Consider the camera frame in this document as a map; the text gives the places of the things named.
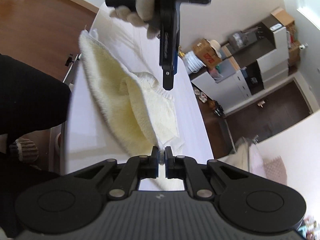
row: white glove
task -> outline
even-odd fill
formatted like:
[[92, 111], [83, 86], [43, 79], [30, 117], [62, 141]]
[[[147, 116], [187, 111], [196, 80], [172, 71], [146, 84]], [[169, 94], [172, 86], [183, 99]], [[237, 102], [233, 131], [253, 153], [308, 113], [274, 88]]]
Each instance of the white glove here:
[[[118, 19], [130, 22], [136, 27], [146, 27], [147, 23], [153, 17], [155, 9], [155, 0], [136, 0], [136, 10], [137, 12], [131, 12], [126, 6], [119, 6], [114, 11], [110, 13], [111, 17], [116, 17]], [[153, 39], [158, 36], [159, 30], [148, 26], [147, 37], [148, 39]]]

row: yellow towel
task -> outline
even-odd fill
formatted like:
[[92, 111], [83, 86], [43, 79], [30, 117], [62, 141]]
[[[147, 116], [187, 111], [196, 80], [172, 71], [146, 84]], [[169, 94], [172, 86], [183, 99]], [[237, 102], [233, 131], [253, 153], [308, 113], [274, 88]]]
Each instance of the yellow towel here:
[[108, 127], [131, 155], [150, 155], [153, 145], [180, 154], [173, 97], [150, 73], [131, 73], [99, 41], [82, 31], [82, 61], [90, 90]]

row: drawer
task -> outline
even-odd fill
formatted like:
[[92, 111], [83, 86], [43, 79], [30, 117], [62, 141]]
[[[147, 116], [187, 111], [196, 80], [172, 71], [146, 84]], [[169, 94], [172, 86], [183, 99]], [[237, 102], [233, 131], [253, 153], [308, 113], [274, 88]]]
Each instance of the drawer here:
[[251, 92], [250, 89], [248, 87], [247, 82], [244, 79], [244, 76], [241, 72], [241, 70], [238, 70], [236, 72], [236, 74], [233, 75], [234, 80], [236, 81], [241, 93], [243, 94], [245, 99], [248, 99], [249, 97], [251, 97]]
[[275, 38], [276, 49], [280, 49], [282, 47], [288, 47], [286, 27], [282, 27], [279, 30], [276, 30], [273, 33], [273, 36]]
[[288, 68], [263, 82], [264, 89], [272, 87], [288, 77]]
[[280, 49], [274, 49], [273, 51], [263, 55], [262, 57], [257, 59], [261, 77], [263, 80], [266, 80], [272, 75], [268, 74], [269, 71], [284, 62], [289, 58], [288, 47], [281, 47]]
[[284, 71], [285, 69], [288, 69], [288, 60], [285, 60], [283, 62], [281, 62], [280, 64], [274, 66], [273, 68], [271, 68], [270, 70], [261, 73], [261, 78], [263, 81], [268, 80], [269, 78], [277, 75], [278, 73]]

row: dark wooden floor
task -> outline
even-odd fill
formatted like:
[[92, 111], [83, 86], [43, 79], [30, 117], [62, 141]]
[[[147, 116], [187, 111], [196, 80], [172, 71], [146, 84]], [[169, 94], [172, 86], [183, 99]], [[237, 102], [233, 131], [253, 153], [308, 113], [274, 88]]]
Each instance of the dark wooden floor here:
[[202, 103], [199, 98], [197, 100], [214, 158], [218, 159], [228, 155], [232, 145], [224, 129], [224, 120], [215, 115], [207, 103]]
[[0, 53], [59, 80], [95, 13], [69, 0], [0, 0]]
[[233, 141], [240, 137], [263, 141], [291, 127], [310, 115], [309, 108], [295, 82], [266, 96], [263, 108], [257, 102], [228, 116]]

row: gray grip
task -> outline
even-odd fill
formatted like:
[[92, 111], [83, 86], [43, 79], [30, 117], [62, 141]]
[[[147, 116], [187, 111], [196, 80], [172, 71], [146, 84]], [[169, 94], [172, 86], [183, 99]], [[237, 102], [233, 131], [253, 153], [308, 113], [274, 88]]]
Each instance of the gray grip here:
[[24, 231], [16, 240], [298, 240], [297, 232], [257, 236], [225, 222], [212, 203], [190, 198], [186, 191], [134, 191], [109, 202], [91, 224], [62, 235]]

